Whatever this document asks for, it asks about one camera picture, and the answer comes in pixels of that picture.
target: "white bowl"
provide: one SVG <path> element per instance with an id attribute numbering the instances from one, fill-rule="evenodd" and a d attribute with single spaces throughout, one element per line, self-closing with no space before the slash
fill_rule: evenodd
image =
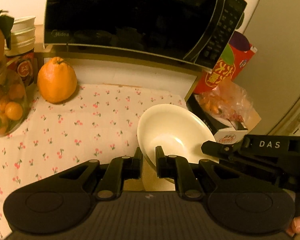
<path id="1" fill-rule="evenodd" d="M 172 183 L 159 178 L 154 179 L 157 146 L 162 146 L 165 155 L 183 156 L 189 163 L 199 163 L 201 159 L 218 162 L 217 158 L 205 155 L 201 151 L 204 142 L 215 142 L 213 134 L 202 120 L 182 107 L 168 104 L 152 106 L 141 116 L 137 135 L 143 156 L 153 169 L 149 176 L 143 176 L 147 191 L 156 188 L 163 190 L 165 186 L 166 190 L 174 189 Z"/>
<path id="2" fill-rule="evenodd" d="M 33 39 L 35 27 L 23 29 L 21 31 L 11 33 L 11 44 L 29 41 Z"/>
<path id="3" fill-rule="evenodd" d="M 24 54 L 34 48 L 34 43 L 35 38 L 28 41 L 11 44 L 11 50 L 5 47 L 4 53 L 8 57 Z"/>
<path id="4" fill-rule="evenodd" d="M 31 28 L 31 27 L 33 28 L 34 27 L 34 19 L 35 19 L 35 16 L 27 16 L 27 17 L 14 19 L 14 24 L 11 29 L 11 32 L 17 32 L 17 31 L 21 31 L 23 29 L 27 29 L 27 28 Z"/>

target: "silver bolt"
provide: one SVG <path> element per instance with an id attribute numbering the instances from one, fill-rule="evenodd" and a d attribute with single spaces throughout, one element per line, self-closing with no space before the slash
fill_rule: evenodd
<path id="1" fill-rule="evenodd" d="M 190 189 L 185 192 L 185 195 L 188 198 L 199 198 L 201 197 L 201 193 L 196 189 Z"/>
<path id="2" fill-rule="evenodd" d="M 111 198 L 113 197 L 113 192 L 110 190 L 101 190 L 98 192 L 98 197 L 99 198 Z"/>

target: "transparent fruit bowl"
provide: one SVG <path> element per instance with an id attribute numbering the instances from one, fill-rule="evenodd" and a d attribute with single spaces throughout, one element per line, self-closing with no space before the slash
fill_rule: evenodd
<path id="1" fill-rule="evenodd" d="M 17 129 L 26 117 L 28 101 L 20 76 L 0 62 L 0 136 Z"/>

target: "cherry patterned tablecloth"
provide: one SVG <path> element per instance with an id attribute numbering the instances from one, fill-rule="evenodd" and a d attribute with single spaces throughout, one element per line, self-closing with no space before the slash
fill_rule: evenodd
<path id="1" fill-rule="evenodd" d="M 11 230 L 2 206 L 14 190 L 90 159 L 133 156 L 140 116 L 151 106 L 185 101 L 166 91 L 82 85 L 69 102 L 53 105 L 36 90 L 28 118 L 0 138 L 0 238 Z"/>

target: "clear plastic bag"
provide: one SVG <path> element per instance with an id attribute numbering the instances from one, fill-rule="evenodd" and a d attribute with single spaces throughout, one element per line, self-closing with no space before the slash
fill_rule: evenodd
<path id="1" fill-rule="evenodd" d="M 245 89 L 230 78 L 224 78 L 213 90 L 198 95 L 198 102 L 211 116 L 231 122 L 245 122 L 252 109 L 252 101 Z"/>

